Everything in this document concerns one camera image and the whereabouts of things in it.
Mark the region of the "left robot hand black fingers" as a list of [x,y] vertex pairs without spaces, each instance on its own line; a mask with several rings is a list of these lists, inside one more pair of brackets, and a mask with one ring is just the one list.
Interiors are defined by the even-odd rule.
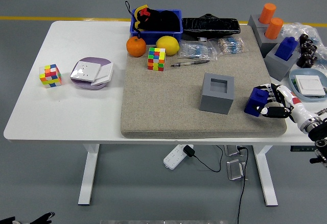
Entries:
[[[54,212],[48,212],[41,217],[37,218],[36,220],[30,222],[30,224],[47,224],[47,223],[52,223],[51,218],[55,216]],[[16,220],[15,216],[8,217],[5,219],[1,220],[1,224],[21,224],[18,220]]]

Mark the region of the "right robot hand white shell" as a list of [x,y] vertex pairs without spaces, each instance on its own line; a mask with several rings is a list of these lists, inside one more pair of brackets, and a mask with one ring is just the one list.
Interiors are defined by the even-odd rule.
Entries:
[[299,129],[304,128],[304,123],[318,116],[308,111],[300,99],[286,86],[268,83],[255,88],[268,92],[267,103],[277,102],[283,106],[279,107],[256,107],[256,111],[264,117],[291,118]]

